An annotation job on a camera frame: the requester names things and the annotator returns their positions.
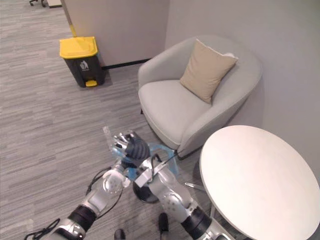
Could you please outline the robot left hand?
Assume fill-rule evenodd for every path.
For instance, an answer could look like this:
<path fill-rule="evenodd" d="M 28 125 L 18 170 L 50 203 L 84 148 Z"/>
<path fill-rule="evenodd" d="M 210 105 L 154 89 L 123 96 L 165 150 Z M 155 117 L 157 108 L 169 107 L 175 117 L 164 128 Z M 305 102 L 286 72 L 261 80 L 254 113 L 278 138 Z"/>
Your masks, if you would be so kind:
<path fill-rule="evenodd" d="M 112 168 L 128 178 L 134 178 L 136 176 L 136 166 L 132 162 L 118 159 Z"/>

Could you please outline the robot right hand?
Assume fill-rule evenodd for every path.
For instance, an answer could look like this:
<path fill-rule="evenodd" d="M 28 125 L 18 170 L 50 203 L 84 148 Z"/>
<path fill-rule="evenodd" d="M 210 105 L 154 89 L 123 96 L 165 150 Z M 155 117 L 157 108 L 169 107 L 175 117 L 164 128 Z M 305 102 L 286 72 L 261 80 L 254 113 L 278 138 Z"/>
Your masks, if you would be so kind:
<path fill-rule="evenodd" d="M 148 144 L 132 130 L 113 137 L 113 150 L 127 168 L 138 168 L 151 156 Z"/>

